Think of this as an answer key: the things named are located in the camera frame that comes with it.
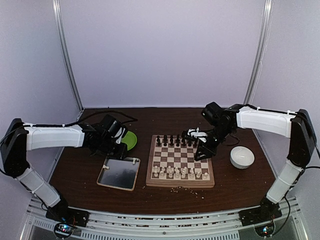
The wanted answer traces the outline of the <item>metal tray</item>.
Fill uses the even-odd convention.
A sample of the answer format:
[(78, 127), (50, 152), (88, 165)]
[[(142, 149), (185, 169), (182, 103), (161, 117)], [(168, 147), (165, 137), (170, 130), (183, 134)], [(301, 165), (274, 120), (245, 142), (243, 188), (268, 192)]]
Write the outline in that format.
[(109, 188), (125, 190), (125, 191), (133, 191), (136, 185), (140, 163), (141, 163), (141, 160), (138, 164), (134, 165), (133, 168), (131, 169), (129, 168), (105, 169), (102, 166), (96, 183), (97, 185), (102, 187), (109, 187)]

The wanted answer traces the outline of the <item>white chess king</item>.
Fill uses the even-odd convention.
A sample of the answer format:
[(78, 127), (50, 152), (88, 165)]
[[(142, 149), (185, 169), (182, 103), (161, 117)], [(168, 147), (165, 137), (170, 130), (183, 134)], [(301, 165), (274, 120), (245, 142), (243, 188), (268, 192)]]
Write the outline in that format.
[(186, 167), (181, 169), (181, 179), (185, 179), (186, 178), (186, 174), (188, 172), (188, 169)]

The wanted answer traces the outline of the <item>white chess knight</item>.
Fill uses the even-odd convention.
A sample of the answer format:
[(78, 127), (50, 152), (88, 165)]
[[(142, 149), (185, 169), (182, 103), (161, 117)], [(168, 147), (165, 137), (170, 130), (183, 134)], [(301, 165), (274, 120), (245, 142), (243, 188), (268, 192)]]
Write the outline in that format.
[(165, 177), (165, 172), (161, 170), (159, 173), (159, 178), (163, 179), (164, 177)]

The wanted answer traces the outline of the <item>white chess queen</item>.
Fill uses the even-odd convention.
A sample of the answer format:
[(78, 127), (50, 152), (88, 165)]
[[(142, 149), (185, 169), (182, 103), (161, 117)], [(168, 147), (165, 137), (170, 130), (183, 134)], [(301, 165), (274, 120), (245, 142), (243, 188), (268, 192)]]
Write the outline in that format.
[(174, 169), (174, 178), (179, 179), (180, 178), (180, 170), (178, 168)]

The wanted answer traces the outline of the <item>white chess bishop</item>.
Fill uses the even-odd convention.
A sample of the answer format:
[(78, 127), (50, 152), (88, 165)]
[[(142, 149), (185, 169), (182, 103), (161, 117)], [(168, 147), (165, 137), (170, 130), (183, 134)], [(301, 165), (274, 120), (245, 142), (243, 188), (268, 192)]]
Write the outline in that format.
[(171, 171), (168, 173), (168, 177), (169, 177), (170, 179), (173, 179), (173, 178), (174, 178), (174, 177), (173, 177), (173, 174), (174, 174), (174, 171), (171, 170)]

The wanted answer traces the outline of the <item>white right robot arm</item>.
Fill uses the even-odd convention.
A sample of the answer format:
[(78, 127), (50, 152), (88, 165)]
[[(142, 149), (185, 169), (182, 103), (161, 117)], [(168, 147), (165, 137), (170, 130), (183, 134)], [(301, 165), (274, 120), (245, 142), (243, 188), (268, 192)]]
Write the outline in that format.
[(189, 128), (181, 134), (186, 140), (198, 141), (196, 161), (214, 157), (218, 146), (237, 129), (256, 132), (269, 163), (278, 172), (253, 213), (242, 211), (240, 214), (245, 219), (270, 220), (279, 212), (279, 202), (297, 184), (314, 152), (319, 150), (309, 112), (303, 108), (297, 111), (263, 109), (250, 104), (223, 108), (211, 102), (201, 115), (211, 129)]

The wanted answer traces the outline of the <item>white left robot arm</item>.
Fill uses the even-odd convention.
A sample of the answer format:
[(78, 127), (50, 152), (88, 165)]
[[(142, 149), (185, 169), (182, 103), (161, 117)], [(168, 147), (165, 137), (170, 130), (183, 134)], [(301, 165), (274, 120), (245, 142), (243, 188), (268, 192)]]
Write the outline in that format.
[(26, 123), (15, 118), (0, 141), (3, 173), (38, 197), (55, 219), (67, 222), (74, 218), (67, 200), (36, 171), (28, 161), (28, 153), (86, 148), (94, 155), (122, 160), (127, 155), (127, 145), (122, 142), (127, 132), (127, 126), (110, 114), (93, 124), (82, 120), (68, 124)]

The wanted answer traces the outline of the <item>white chess pieces pile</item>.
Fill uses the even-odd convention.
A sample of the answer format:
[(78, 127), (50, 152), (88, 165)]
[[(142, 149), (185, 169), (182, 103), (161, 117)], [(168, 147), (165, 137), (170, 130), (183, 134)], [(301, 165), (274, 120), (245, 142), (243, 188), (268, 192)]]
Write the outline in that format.
[(124, 159), (107, 158), (103, 163), (103, 168), (107, 170), (111, 169), (131, 169), (133, 166), (140, 162), (138, 158), (127, 157)]

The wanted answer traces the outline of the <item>black chess pieces row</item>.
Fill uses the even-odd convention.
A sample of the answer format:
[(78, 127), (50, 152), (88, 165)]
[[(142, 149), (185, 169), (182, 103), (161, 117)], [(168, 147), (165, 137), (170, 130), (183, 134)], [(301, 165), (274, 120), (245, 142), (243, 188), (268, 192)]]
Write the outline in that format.
[(156, 135), (156, 147), (197, 148), (198, 141), (181, 137), (180, 135)]

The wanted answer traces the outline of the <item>wooden chess board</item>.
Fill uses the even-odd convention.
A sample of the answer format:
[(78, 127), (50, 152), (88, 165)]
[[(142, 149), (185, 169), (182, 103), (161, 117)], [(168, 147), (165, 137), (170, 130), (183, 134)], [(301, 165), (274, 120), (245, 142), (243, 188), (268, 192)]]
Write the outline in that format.
[[(184, 147), (157, 147), (155, 145), (155, 136), (151, 139), (148, 168), (146, 173), (146, 185), (150, 187), (166, 187), (166, 188), (213, 188), (215, 186), (214, 171), (212, 160), (202, 159), (196, 161), (194, 154), (197, 148), (184, 148)], [(153, 178), (154, 167), (158, 166), (159, 178)], [(169, 178), (168, 166), (172, 167), (173, 179)], [(165, 177), (160, 178), (161, 168), (165, 167)], [(182, 169), (187, 168), (185, 179), (181, 179)], [(180, 178), (175, 179), (175, 169), (180, 171)], [(194, 179), (190, 179), (190, 168), (194, 168)], [(201, 178), (196, 179), (196, 173), (201, 172)], [(203, 179), (203, 174), (208, 173), (207, 179)]]

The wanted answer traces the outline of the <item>green plate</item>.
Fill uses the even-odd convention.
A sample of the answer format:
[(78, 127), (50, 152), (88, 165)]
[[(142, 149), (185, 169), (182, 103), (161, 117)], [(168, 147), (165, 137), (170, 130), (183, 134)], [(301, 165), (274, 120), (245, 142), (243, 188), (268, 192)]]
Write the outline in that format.
[(132, 131), (128, 131), (122, 138), (121, 142), (126, 144), (127, 150), (130, 151), (136, 146), (138, 138), (135, 133), (133, 133)]

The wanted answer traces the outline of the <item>white bowl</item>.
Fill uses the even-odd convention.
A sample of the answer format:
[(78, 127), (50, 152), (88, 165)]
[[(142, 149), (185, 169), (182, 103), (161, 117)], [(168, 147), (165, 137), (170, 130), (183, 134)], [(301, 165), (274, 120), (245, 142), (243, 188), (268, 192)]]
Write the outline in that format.
[(244, 146), (236, 146), (230, 151), (231, 164), (240, 170), (249, 168), (255, 161), (253, 152)]

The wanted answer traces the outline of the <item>aluminium frame post right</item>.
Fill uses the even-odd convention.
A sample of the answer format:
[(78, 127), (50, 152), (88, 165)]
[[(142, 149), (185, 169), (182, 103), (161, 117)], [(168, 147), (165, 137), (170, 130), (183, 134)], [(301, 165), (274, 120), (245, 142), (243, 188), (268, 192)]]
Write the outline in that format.
[(245, 98), (243, 101), (245, 105), (253, 103), (255, 92), (258, 87), (258, 81), (261, 75), (261, 70), (263, 65), (263, 57), (267, 48), (268, 38), (270, 33), (273, 4), (274, 4), (273, 0), (264, 1), (264, 9), (263, 9), (262, 22), (260, 27), (260, 34), (259, 34), (256, 54), (253, 62), (252, 71), (250, 74), (249, 84), (248, 84)]

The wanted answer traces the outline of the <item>aluminium frame post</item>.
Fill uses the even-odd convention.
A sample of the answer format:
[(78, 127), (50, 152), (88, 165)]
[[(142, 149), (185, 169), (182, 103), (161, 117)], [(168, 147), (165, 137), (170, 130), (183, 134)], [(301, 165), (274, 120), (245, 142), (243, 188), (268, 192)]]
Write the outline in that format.
[(256, 54), (253, 62), (252, 71), (250, 74), (249, 84), (248, 84), (245, 98), (243, 101), (245, 105), (253, 103), (255, 92), (258, 87), (258, 81), (261, 75), (261, 70), (263, 65), (263, 57), (267, 48), (268, 38), (270, 33), (273, 4), (274, 4), (273, 0), (264, 1), (264, 9), (263, 9), (262, 22), (260, 27), (260, 34), (259, 34)]
[(71, 59), (69, 56), (60, 1), (53, 0), (52, 7), (53, 7), (53, 14), (54, 14), (55, 22), (56, 22), (57, 32), (58, 32), (58, 36), (59, 36), (59, 41), (60, 41), (60, 46), (61, 46), (61, 50), (62, 50), (62, 56), (63, 56), (63, 61), (64, 61), (68, 81), (70, 83), (71, 91), (72, 91), (73, 97), (75, 99), (77, 108), (81, 112), (84, 109), (84, 107), (83, 107), (83, 104), (82, 104), (82, 101), (80, 98), (79, 90), (77, 88), (75, 76), (74, 76), (73, 69), (72, 69), (72, 63), (71, 63)]

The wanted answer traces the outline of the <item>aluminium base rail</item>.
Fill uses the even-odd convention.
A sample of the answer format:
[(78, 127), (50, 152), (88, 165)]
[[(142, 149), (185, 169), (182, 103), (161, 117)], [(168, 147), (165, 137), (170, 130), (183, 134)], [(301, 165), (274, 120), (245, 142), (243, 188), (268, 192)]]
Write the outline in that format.
[[(290, 217), (283, 228), (270, 238), (260, 237), (258, 227), (244, 226), (234, 210), (147, 215), (105, 211), (89, 212), (87, 225), (78, 226), (66, 240), (310, 240), (295, 198), (289, 198)], [(32, 198), (19, 240), (59, 240), (53, 233), (56, 222), (46, 218), (41, 202)]]

